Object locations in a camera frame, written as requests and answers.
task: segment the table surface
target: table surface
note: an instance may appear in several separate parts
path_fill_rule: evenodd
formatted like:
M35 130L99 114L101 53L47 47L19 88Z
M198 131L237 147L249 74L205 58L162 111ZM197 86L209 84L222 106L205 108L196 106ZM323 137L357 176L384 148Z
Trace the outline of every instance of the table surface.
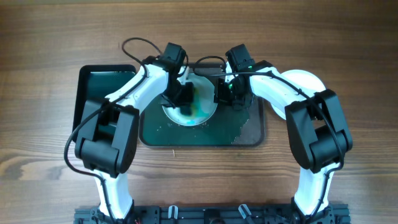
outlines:
M245 43L280 72L316 74L334 90L354 139L329 199L353 223L398 220L396 2L190 1L0 7L0 223L71 223L99 202L95 182L66 167L79 69L132 63L145 37L195 61ZM142 42L129 50L155 54ZM136 205L289 203L299 165L285 122L266 106L266 140L241 149L148 149L128 170ZM72 163L82 163L70 153Z

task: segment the white plate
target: white plate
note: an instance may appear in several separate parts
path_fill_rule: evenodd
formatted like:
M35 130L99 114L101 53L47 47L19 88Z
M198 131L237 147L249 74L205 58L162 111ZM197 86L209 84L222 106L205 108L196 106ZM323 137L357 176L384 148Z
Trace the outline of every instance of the white plate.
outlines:
M183 115L180 108L166 108L163 106L164 113L172 121L183 126L195 126L207 121L216 111L217 104L214 103L214 85L205 77L189 74L186 82L192 82L194 87L193 103L191 105L192 114Z

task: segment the black robotic joint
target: black robotic joint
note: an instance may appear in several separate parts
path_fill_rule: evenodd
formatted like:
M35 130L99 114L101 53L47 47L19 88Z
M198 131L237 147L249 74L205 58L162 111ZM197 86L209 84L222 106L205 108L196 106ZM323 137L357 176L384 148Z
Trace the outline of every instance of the black robotic joint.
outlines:
M186 51L179 45L168 43L164 53L159 57L147 57L143 62L156 65L169 73L167 88L163 92L162 106L165 107L189 107L193 103L194 88L192 82L185 85L177 80L183 66Z
M272 67L265 60L256 63L244 44L231 48L225 53L233 73L255 72L262 68ZM236 75L226 82L219 78L215 88L215 103L232 106L234 110L241 110L251 105L254 95L250 87L249 75Z
M353 147L353 138L335 92L324 90L311 99L321 105L323 114L333 128L334 134L345 154ZM326 125L314 128L312 120L320 115L308 100L293 102L285 107L290 149L295 160L304 169L319 172L323 167L340 160L336 144Z
M136 154L139 110L109 106L106 99L87 100L81 120L104 107L79 130L75 155L87 169L98 169L116 178L128 170Z

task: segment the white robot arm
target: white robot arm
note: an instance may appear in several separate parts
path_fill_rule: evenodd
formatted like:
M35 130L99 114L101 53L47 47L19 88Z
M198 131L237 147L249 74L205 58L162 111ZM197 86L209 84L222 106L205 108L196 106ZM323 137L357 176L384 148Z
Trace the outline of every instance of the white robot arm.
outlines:
M147 72L141 67L130 81L107 95L103 102L86 102L81 120L86 119L92 111L104 108L109 102L119 99L131 90L123 99L117 101L115 106L104 111L104 114L116 116L102 116L102 119L95 116L79 130L76 140L77 158L82 159L86 168L105 180L106 191L103 189L103 183L95 179L101 200L99 211L107 217L108 211L111 211L114 219L123 220L134 208L134 201L128 190L126 171L136 150L139 115L160 94L167 104L172 106L183 106L193 101L192 83L182 85L177 81L177 78L186 78L189 71L182 65L185 54L181 46L169 43L160 58L148 57L143 61ZM99 127L105 124L116 127L111 138L97 132ZM110 210L107 208L105 192L112 208Z
M247 91L270 102L274 111L287 120L290 148L301 166L298 189L292 201L297 210L294 218L299 223L314 222L325 214L323 211L328 207L327 197L331 178L334 170L342 167L340 165L343 158L339 157L338 148L344 155L353 146L337 96L331 90L326 90L319 78L310 72L290 70L280 74L268 62L255 63L244 45L232 48L226 56L228 59L226 72L238 76L228 75L225 81L222 81L222 84L228 88L219 86L218 91L240 93L241 95L235 97L239 98L238 102L242 102L245 99L242 93L249 86ZM248 74L250 72L253 74L239 77L240 72L242 75L250 75ZM312 97L315 104L311 104L312 102L309 102L311 99L308 100L284 82L263 75L269 72L293 84L308 97ZM324 116L320 116L312 105L319 106ZM326 125L318 129L313 127L312 120L322 117L328 120L332 128L328 130L329 127ZM339 146L335 144L332 134L336 136Z

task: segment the wire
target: wire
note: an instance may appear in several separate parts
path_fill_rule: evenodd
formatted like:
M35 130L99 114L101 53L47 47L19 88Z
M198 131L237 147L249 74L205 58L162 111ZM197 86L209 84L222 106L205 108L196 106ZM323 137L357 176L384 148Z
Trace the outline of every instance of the wire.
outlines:
M197 61L195 62L194 66L193 66L193 68L192 68L192 71L194 72L195 75L198 75L198 76L201 76L201 77L217 77L217 76L222 77L222 76L226 76L226 75L233 75L233 74L230 74L230 73L228 73L228 74L221 74L221 75L205 75L205 74L200 74L200 73L196 72L195 69L197 68L197 66L199 65L199 63L200 63L201 61L206 60L206 59L209 59L209 58L217 58L217 59L220 59L220 60L223 62L223 68L222 68L222 69L225 70L225 68L226 68L226 62L225 62L225 60L224 60L222 57L219 57L219 56L206 56L206 57L203 57L203 58L201 58L201 59L199 59L199 60L197 60Z
M225 224L225 221L221 217L212 218L209 224Z
M264 75L264 76L267 76L267 77L275 78L275 79L277 79L277 80L279 80L279 81L285 83L285 84L288 85L289 87L291 87L291 89L293 89L294 91L296 91L298 94L304 96L304 98L307 99L307 101L310 103L310 105L311 105L313 108L315 108L315 110L317 111L317 113L318 113L318 114L322 117L322 119L324 120L326 126L327 126L328 129L329 129L329 132L330 132L330 134L331 134L331 137L333 138L333 141L334 141L335 144L336 144L336 148L337 148L337 151L338 151L339 163L340 163L340 164L339 164L338 167L335 167L335 168L333 168L333 169L330 169L330 170L328 170L328 171L325 173L325 182L323 183L323 187L322 187L322 191L321 191L321 197L320 197L320 199L319 199L319 201L318 201L318 203L317 203L317 206L315 207L314 211L312 212L312 214L310 215L310 217L306 220L306 223L310 223L310 222L315 218L315 215L318 213L319 208L321 207L321 205L322 205L322 203L323 203L323 200L325 199L325 194L326 194L326 189L327 189L327 186L328 186L328 180L329 180L329 178L330 178L330 174L331 174L332 172L334 172L334 171L341 170L341 169L343 168L343 166L344 166L344 156L345 156L345 155L343 154L343 152L342 152L342 150L341 150L341 148L340 148L340 144L338 143L338 140L337 140L335 131L334 131L333 128L331 127L331 124L330 124L329 121L327 120L325 114L323 113L323 111L321 110L321 108L320 108L317 104L315 104L315 102L314 102L307 94L305 94L301 89L297 88L296 86L294 86L293 84L291 84L291 83L288 82L287 80L285 80L285 79L283 79L283 78L281 78L281 77L278 77L278 76L274 75L271 71L269 71L269 72L233 72L233 73L224 73L224 74L215 74L215 75L204 75L204 74L201 74L201 73L196 72L196 71L195 71L195 67L197 67L197 65L199 64L199 62L203 61L204 59L208 59L208 58L218 58L218 59L220 59L221 61L223 61L224 66L226 66L226 62L225 62L225 60L224 60L223 58L218 57L218 56L207 56L207 57L203 57L203 58L199 59L199 60L195 63L195 66L194 66L194 68L193 68L194 74L196 74L196 75L198 75L198 76L201 76L201 77L224 77L224 76L226 76L226 75Z
M142 78L133 86L131 87L127 92L123 93L119 98L117 98L116 100L112 101L111 103L109 103L108 105L94 111L92 114L90 114L86 119L84 119L76 128L75 130L72 131L71 135L69 136L66 144L65 144L65 148L64 148L64 152L63 152L63 159L65 160L65 163L67 164L67 166L74 172L78 173L78 174L83 174L83 175L88 175L88 176L92 176L95 177L97 179L99 179L99 181L101 182L102 188L103 188L103 193L104 193L104 198L105 198L105 203L106 203L106 208L108 210L109 213L109 217L111 218L111 221L113 224L115 224L115 219L113 217L112 214L112 210L111 210L111 204L109 203L109 197L108 197L108 191L106 190L106 184L105 184L105 179L103 177L101 177L98 174L94 174L91 172L86 172L86 171L82 171L79 170L77 168L75 168L69 161L68 158L68 151L69 151L69 147L70 144L72 143L72 139L78 134L79 130L92 118L94 118L96 115L102 113L103 111L106 111L107 109L109 109L110 107L114 106L117 102L121 101L122 99L124 99L128 94L130 94L135 88L137 88L137 86L139 86L147 77L148 71L146 66L136 57L132 56L130 53L128 53L125 49L124 46L126 45L126 43L128 43L131 40L142 40L144 42L147 42L149 44L151 44L152 46L155 47L155 49L162 54L162 52L159 50L159 48L153 44L152 42L150 42L149 40L140 38L140 37L133 37L130 39L125 40L122 43L122 51L129 57L131 57L133 60L135 60L136 62L138 62L140 64L140 66L144 69L144 74L142 76Z
M186 71L186 70L187 70L187 68L188 68L189 59L188 59L188 55L187 55L187 54L185 55L185 58L187 59L187 63L185 64L184 71L183 71L182 73L180 73L180 74L178 75L178 77L181 77L181 76L183 76L183 75L184 75L184 73L185 73L185 71Z

